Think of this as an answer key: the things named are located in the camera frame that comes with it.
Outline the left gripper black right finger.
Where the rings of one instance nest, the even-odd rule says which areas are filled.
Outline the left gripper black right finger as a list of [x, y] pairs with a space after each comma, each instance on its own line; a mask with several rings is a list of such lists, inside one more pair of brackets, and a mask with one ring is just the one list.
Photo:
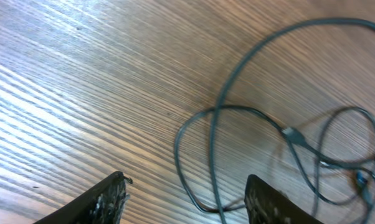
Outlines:
[[245, 206], [250, 224], [322, 224], [257, 175], [249, 175]]

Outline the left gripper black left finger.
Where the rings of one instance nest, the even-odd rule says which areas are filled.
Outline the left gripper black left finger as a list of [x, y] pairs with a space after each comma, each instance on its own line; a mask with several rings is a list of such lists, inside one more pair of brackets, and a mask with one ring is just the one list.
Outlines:
[[133, 180], [116, 171], [36, 224], [119, 224]]

